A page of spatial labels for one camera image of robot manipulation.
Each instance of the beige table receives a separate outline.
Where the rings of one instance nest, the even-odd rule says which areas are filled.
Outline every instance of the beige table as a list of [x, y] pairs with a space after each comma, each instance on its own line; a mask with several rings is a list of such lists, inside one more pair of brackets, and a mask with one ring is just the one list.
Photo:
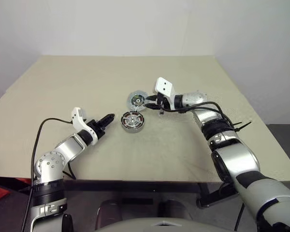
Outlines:
[[[261, 171], [290, 180], [290, 160], [214, 57], [41, 57], [0, 99], [0, 176], [29, 177], [41, 121], [70, 120], [71, 110], [79, 106], [89, 119], [107, 113], [116, 118], [96, 146], [73, 161], [78, 179], [220, 181], [191, 113], [159, 116], [146, 109], [141, 132], [121, 128], [128, 95], [136, 90], [151, 94], [160, 76], [179, 93], [207, 93], [233, 122], [252, 120], [239, 135], [256, 154]], [[71, 125], [48, 122], [37, 158], [73, 132]]]

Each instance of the gray floor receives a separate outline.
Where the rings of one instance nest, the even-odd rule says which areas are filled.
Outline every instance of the gray floor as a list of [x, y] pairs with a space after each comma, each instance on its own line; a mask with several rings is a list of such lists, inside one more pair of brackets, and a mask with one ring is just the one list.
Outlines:
[[[290, 125], [268, 125], [280, 145], [290, 157]], [[218, 185], [210, 185], [210, 189], [216, 190]], [[214, 205], [207, 209], [199, 209], [195, 206], [195, 194], [187, 193], [118, 193], [118, 192], [82, 192], [69, 191], [69, 208], [67, 210], [73, 217], [74, 230], [76, 232], [94, 231], [97, 209], [102, 201], [121, 197], [153, 198], [154, 204], [144, 206], [142, 209], [135, 205], [123, 206], [123, 218], [153, 217], [157, 213], [157, 204], [161, 200], [174, 199], [182, 202], [190, 212], [193, 220], [208, 223], [233, 230], [237, 214], [241, 207], [240, 198], [234, 198], [227, 202]], [[27, 196], [20, 193], [11, 193], [0, 200], [0, 232], [19, 231], [21, 220], [25, 210]], [[240, 232], [255, 232], [255, 222], [244, 211], [239, 225]]]

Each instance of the white wall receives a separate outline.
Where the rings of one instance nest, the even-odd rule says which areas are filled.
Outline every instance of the white wall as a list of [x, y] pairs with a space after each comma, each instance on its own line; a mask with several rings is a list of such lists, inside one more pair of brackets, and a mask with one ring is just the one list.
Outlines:
[[290, 123], [290, 0], [0, 0], [0, 96], [40, 54], [215, 55], [266, 123]]

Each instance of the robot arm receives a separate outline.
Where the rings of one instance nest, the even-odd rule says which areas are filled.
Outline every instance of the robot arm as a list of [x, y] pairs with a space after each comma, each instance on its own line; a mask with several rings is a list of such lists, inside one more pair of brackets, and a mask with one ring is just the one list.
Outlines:
[[85, 123], [85, 112], [78, 107], [73, 109], [72, 123], [76, 133], [43, 154], [34, 165], [36, 180], [33, 186], [31, 232], [70, 231], [69, 228], [73, 227], [71, 216], [63, 214], [67, 209], [67, 199], [64, 197], [62, 171], [88, 146], [97, 143], [114, 116], [108, 114], [100, 121]]
[[236, 130], [224, 115], [208, 109], [205, 94], [195, 92], [177, 94], [172, 83], [158, 78], [157, 97], [150, 96], [151, 109], [167, 111], [202, 105], [191, 110], [212, 150], [212, 160], [220, 179], [234, 186], [257, 222], [260, 231], [290, 231], [290, 190], [281, 182], [261, 174], [253, 152], [238, 137]]

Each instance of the metal disc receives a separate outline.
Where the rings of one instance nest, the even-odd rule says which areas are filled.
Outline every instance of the metal disc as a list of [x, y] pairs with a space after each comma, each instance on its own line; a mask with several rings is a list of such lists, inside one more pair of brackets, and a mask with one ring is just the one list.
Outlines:
[[121, 117], [121, 125], [123, 129], [129, 133], [136, 133], [143, 129], [145, 120], [143, 115], [136, 111], [130, 111]]
[[143, 91], [135, 91], [128, 96], [127, 107], [132, 111], [141, 111], [146, 107], [143, 106], [146, 104], [148, 94]]

